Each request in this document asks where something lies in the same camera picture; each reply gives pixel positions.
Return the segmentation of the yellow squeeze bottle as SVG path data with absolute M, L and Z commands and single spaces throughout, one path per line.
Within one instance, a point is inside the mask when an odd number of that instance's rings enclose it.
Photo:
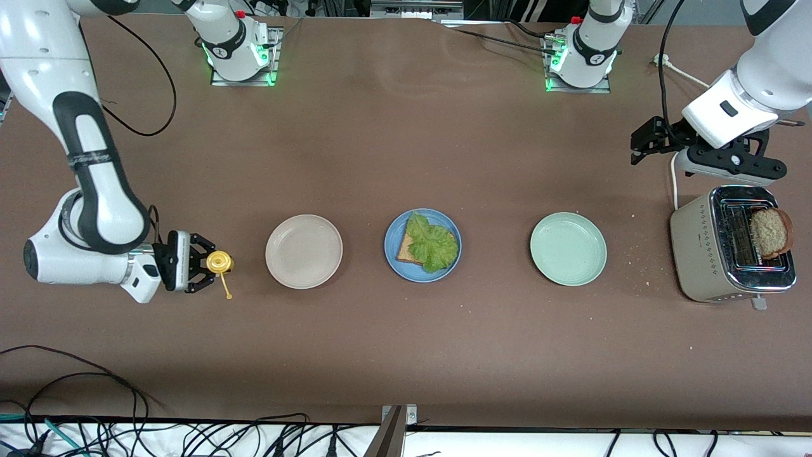
M 214 251 L 209 254 L 206 258 L 206 269 L 208 269 L 211 273 L 214 273 L 216 277 L 219 277 L 221 280 L 221 284 L 223 285 L 223 289 L 225 291 L 226 299 L 232 299 L 233 295 L 229 290 L 226 282 L 226 273 L 230 273 L 234 267 L 234 260 L 225 251 Z

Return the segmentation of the beige plate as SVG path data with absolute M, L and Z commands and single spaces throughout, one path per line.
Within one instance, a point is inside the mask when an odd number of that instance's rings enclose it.
M 293 216 L 273 229 L 265 258 L 270 275 L 283 286 L 316 288 L 339 269 L 343 240 L 336 226 L 324 217 Z

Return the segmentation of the light green plate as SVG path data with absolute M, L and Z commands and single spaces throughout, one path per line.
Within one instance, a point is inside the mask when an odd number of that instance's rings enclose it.
M 607 261 L 600 229 L 574 212 L 556 212 L 531 232 L 530 255 L 548 280 L 563 286 L 583 286 L 598 278 Z

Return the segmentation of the blue plate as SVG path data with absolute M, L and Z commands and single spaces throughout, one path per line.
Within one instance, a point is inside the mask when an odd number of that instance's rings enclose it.
M 447 229 L 454 237 L 457 246 L 457 255 L 455 260 L 450 261 L 449 266 L 438 269 L 438 271 L 428 272 L 421 264 L 406 262 L 398 258 L 404 237 L 407 235 L 408 220 L 414 213 L 426 217 L 429 225 L 437 225 Z M 462 251 L 463 242 L 458 226 L 456 226 L 449 217 L 443 214 L 443 212 L 429 208 L 417 208 L 403 212 L 392 221 L 384 237 L 384 255 L 389 266 L 403 279 L 415 283 L 435 282 L 449 275 L 449 273 L 455 269 L 459 260 L 461 260 Z

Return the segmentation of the beige chrome toaster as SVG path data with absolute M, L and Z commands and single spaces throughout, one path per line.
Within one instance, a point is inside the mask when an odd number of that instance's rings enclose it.
M 713 304 L 749 299 L 764 310 L 768 295 L 792 289 L 797 274 L 791 249 L 763 260 L 753 243 L 750 220 L 766 208 L 779 208 L 768 190 L 722 185 L 673 212 L 672 252 L 688 298 Z

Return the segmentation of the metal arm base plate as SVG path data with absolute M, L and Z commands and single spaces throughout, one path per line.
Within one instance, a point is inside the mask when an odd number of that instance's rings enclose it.
M 211 67 L 211 86 L 275 86 L 284 28 L 258 21 L 244 21 L 246 38 L 229 58 L 221 47 L 205 52 Z
M 563 61 L 565 61 L 565 58 L 570 54 L 568 46 L 565 44 L 565 35 L 544 34 L 539 41 L 544 51 L 543 60 L 546 92 L 591 93 L 592 95 L 607 95 L 607 93 L 611 93 L 608 73 L 601 78 L 598 84 L 588 88 L 571 86 L 571 84 L 563 80 L 558 70 L 561 69 Z

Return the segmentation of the metal table edge bracket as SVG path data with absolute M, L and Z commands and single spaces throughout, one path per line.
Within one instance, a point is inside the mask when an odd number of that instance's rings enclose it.
M 402 457 L 407 428 L 416 423 L 417 405 L 384 405 L 382 423 L 363 457 Z

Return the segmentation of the aluminium frame profile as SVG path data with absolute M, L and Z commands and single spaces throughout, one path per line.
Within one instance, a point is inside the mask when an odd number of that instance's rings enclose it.
M 370 0 L 371 18 L 427 18 L 463 20 L 463 0 Z

